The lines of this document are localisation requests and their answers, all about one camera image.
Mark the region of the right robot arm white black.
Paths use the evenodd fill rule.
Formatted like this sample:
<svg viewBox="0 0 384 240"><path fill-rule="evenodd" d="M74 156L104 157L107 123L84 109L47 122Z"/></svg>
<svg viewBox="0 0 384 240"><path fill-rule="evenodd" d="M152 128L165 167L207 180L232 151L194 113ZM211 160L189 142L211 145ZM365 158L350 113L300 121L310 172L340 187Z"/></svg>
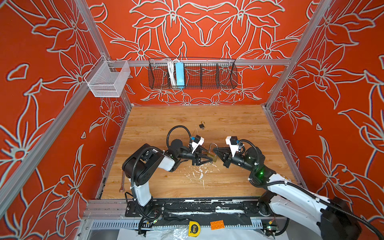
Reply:
<svg viewBox="0 0 384 240"><path fill-rule="evenodd" d="M229 136L226 144L224 148L214 148L213 152L226 168L236 165L250 171L250 184L266 190L259 199L259 212L263 216L284 216L323 240L357 240L362 233L361 225L374 232L378 239L384 238L377 228L356 216L346 201L315 194L268 168L264 164L266 157L252 142Z"/></svg>

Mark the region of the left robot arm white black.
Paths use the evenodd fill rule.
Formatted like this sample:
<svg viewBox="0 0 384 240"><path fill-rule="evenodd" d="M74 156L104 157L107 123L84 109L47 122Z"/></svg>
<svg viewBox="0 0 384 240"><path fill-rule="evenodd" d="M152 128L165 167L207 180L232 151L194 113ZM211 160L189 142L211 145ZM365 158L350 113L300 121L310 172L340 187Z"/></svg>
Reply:
<svg viewBox="0 0 384 240"><path fill-rule="evenodd" d="M176 129L184 129L188 134L185 146L180 139L170 142L171 133ZM189 129L182 125L171 128L166 137L166 150L161 150L149 144L142 145L122 165L122 171L130 180L130 196L133 198L135 210L144 220L153 222L162 214L159 207L152 203L149 180L157 169L174 172L183 162L191 161L193 166L212 163L213 157L203 147L204 138L192 136Z"/></svg>

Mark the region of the brass padlock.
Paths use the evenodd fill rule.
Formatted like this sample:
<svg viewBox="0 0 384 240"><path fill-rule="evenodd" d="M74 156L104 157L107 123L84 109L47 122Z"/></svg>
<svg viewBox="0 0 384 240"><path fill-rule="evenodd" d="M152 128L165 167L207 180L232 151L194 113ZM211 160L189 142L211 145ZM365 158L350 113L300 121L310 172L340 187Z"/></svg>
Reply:
<svg viewBox="0 0 384 240"><path fill-rule="evenodd" d="M209 145L208 156L209 156L210 158L213 159L213 163L216 163L216 162L217 162L217 159L218 159L216 153L214 152L214 150L215 150L217 147L218 147L218 145L215 144L215 143L211 143L211 144Z"/></svg>

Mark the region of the small black padlock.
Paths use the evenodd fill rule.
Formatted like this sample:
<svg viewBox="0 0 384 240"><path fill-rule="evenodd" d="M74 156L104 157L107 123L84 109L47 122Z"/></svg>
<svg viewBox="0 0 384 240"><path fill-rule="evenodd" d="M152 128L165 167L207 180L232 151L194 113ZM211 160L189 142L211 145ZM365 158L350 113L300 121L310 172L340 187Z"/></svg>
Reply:
<svg viewBox="0 0 384 240"><path fill-rule="evenodd" d="M201 123L199 124L199 128L202 129L202 130L204 130L206 128L204 121L201 121Z"/></svg>

